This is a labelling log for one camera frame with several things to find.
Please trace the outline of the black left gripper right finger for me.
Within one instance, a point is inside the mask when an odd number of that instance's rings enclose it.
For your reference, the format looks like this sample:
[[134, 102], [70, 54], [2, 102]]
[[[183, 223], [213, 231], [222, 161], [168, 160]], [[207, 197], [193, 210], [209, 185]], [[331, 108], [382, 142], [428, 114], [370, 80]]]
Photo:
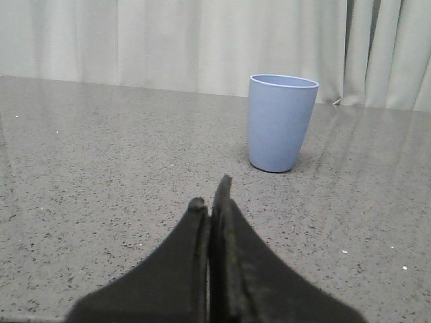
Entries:
[[230, 196], [223, 176], [211, 212], [210, 322], [365, 322], [282, 261]]

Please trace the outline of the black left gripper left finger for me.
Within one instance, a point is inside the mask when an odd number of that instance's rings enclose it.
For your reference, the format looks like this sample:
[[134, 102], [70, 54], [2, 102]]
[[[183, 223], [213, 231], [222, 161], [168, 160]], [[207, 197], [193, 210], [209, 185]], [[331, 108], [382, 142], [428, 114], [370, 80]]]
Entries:
[[193, 198], [160, 246], [79, 299], [66, 322], [206, 322], [209, 227], [204, 200]]

